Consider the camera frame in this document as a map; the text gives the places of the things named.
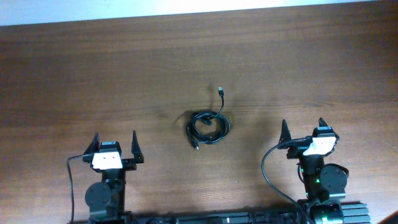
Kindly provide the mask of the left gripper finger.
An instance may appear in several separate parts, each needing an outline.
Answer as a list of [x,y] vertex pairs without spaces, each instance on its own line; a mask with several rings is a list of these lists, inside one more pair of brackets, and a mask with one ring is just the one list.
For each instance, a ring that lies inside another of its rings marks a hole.
[[144,155],[139,146],[139,143],[137,140],[137,134],[136,134],[135,130],[133,131],[133,134],[132,134],[131,153],[134,156],[134,160],[135,160],[136,164],[144,163]]
[[98,150],[99,144],[100,144],[100,135],[99,133],[95,133],[92,142],[89,144],[89,146],[86,148],[83,154],[84,155],[94,154]]

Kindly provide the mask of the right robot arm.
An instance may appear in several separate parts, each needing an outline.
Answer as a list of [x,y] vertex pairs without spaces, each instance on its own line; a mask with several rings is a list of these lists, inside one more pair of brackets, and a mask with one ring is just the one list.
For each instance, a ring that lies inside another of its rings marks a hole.
[[318,120],[310,136],[292,139],[286,120],[282,121],[278,149],[287,150],[288,159],[298,160],[298,172],[306,191],[302,206],[306,221],[344,223],[340,200],[346,197],[349,170],[338,164],[326,164],[324,158],[334,150],[339,135],[325,122]]

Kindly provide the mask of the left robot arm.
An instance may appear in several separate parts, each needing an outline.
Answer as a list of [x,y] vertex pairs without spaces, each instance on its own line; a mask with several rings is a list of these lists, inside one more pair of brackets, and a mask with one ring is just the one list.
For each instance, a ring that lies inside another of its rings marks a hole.
[[133,214],[125,210],[126,172],[137,169],[144,163],[144,156],[132,133],[131,158],[122,158],[120,143],[101,142],[96,133],[83,153],[83,162],[101,174],[101,181],[88,187],[85,202],[90,210],[88,223],[134,223]]

